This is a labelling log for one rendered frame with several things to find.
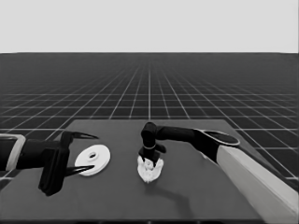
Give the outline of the white round pinned carrier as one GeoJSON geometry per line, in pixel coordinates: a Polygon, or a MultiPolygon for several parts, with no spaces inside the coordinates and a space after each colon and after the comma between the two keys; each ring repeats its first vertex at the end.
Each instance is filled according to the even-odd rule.
{"type": "Polygon", "coordinates": [[[137,172],[146,183],[156,180],[160,176],[163,167],[164,161],[162,159],[159,159],[156,164],[153,164],[151,160],[142,159],[141,156],[137,158],[137,172]]]}

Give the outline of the large thick white disc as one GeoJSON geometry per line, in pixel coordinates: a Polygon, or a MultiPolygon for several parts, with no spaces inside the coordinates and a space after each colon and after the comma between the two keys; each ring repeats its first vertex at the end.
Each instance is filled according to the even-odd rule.
{"type": "Polygon", "coordinates": [[[76,160],[76,166],[89,166],[93,168],[81,172],[81,175],[91,176],[100,173],[109,163],[111,158],[110,150],[105,145],[93,145],[82,150],[76,160]]]}

